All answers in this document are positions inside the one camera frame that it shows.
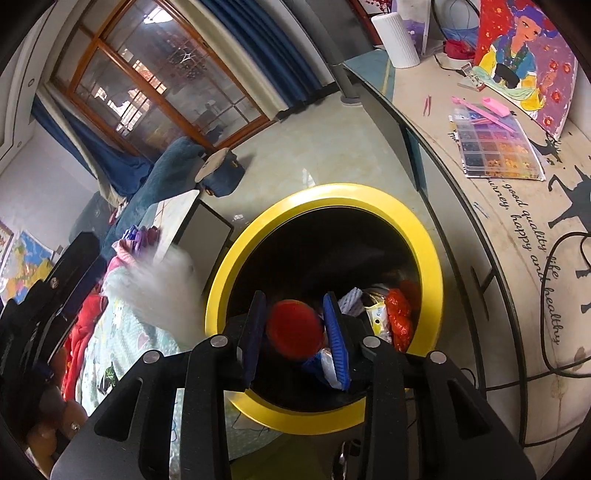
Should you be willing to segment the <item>person's left hand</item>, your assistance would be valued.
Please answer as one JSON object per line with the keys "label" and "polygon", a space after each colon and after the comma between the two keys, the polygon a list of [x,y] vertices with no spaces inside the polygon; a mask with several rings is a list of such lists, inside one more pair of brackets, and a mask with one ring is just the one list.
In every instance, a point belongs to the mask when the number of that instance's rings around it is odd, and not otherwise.
{"label": "person's left hand", "polygon": [[86,423],[88,415],[75,400],[64,400],[57,386],[48,387],[39,402],[40,421],[29,431],[27,445],[38,470],[50,477],[55,465],[58,434],[71,440]]}

